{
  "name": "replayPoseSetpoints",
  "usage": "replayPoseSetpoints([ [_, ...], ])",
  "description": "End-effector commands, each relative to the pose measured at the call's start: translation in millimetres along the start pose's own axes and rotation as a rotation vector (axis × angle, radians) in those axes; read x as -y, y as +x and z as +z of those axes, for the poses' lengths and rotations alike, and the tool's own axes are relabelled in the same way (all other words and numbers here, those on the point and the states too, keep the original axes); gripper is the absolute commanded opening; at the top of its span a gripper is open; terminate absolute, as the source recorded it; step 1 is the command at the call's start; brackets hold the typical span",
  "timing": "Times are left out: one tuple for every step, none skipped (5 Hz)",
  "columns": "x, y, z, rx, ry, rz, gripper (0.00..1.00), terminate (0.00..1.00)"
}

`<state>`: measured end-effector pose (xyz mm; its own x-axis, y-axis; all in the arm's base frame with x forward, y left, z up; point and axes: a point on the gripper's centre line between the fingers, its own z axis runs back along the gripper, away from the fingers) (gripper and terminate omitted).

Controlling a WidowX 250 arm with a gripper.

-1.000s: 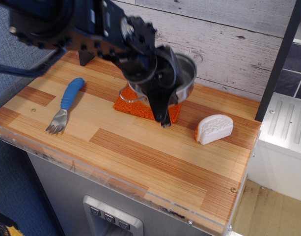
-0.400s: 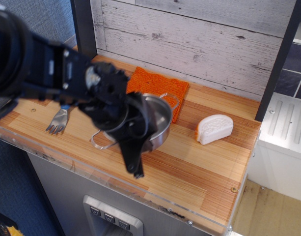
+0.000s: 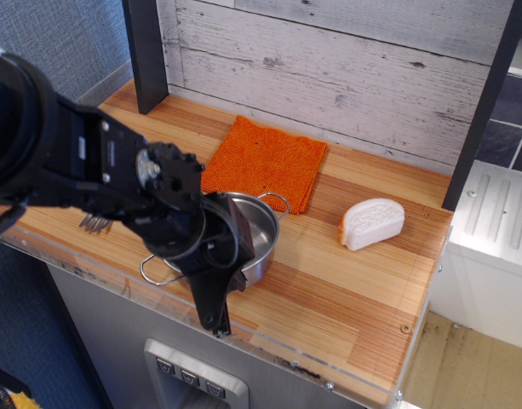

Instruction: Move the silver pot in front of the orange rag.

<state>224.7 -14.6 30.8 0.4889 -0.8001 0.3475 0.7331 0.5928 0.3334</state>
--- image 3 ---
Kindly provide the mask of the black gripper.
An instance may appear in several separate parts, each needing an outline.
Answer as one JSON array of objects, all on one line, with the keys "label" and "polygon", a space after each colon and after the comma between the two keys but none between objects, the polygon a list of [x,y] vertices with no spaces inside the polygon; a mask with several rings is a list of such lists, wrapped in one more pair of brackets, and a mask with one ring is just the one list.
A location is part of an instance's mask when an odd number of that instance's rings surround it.
[{"label": "black gripper", "polygon": [[135,224],[146,248],[188,279],[201,326],[216,337],[232,334],[227,295],[244,291],[255,260],[250,222],[238,193],[204,195],[194,212],[168,210]]}]

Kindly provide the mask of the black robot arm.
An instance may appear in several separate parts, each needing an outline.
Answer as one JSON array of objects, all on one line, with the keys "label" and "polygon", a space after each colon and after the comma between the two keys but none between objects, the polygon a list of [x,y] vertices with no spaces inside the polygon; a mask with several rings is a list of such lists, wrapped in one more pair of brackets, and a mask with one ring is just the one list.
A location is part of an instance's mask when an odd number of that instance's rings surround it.
[{"label": "black robot arm", "polygon": [[203,193],[204,167],[148,142],[95,107],[58,95],[35,66],[0,49],[0,235],[30,206],[121,222],[186,277],[202,327],[230,332],[227,294],[254,258],[247,219],[227,193]]}]

